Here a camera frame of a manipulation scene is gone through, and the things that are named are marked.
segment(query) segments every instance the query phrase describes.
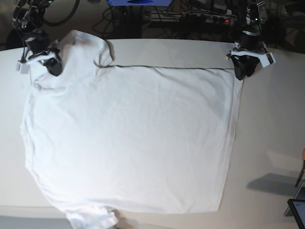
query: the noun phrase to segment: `white t-shirt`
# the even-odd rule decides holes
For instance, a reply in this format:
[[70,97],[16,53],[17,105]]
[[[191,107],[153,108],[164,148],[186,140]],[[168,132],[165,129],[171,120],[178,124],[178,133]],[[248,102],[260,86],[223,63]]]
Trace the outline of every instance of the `white t-shirt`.
[[75,229],[110,209],[217,211],[242,82],[232,70],[107,66],[107,43],[72,31],[64,71],[38,78],[21,125],[26,167]]

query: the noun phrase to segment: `blue device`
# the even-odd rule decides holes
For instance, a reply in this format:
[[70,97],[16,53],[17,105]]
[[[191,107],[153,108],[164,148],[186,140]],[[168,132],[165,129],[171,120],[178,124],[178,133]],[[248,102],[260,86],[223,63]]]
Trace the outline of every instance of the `blue device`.
[[112,6],[169,6],[172,0],[107,0]]

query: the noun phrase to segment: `tabletop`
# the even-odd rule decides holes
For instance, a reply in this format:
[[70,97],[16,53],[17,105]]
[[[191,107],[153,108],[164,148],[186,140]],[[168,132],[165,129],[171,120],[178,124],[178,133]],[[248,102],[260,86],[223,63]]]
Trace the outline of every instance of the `tabletop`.
[[[186,40],[110,40],[117,65],[233,68],[225,59],[233,44]],[[163,215],[118,211],[119,227],[153,224],[172,229],[296,229],[284,217],[302,168],[305,147],[305,55],[272,50],[276,63],[244,80],[236,139],[218,212]],[[15,71],[22,49],[0,52],[0,215],[62,218],[24,167],[20,136],[30,75]]]

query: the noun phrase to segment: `white table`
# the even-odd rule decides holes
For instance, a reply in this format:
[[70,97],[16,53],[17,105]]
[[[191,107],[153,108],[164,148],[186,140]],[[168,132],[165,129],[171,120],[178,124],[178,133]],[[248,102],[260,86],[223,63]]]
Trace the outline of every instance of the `white table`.
[[[232,68],[232,44],[180,40],[112,40],[119,65]],[[0,52],[0,215],[64,217],[24,168],[20,136],[29,75],[15,71],[22,50]],[[218,212],[161,215],[120,211],[121,228],[147,223],[173,229],[296,229],[285,218],[305,147],[305,55],[273,50],[276,63],[244,81],[236,140]],[[32,69],[32,78],[42,67]]]

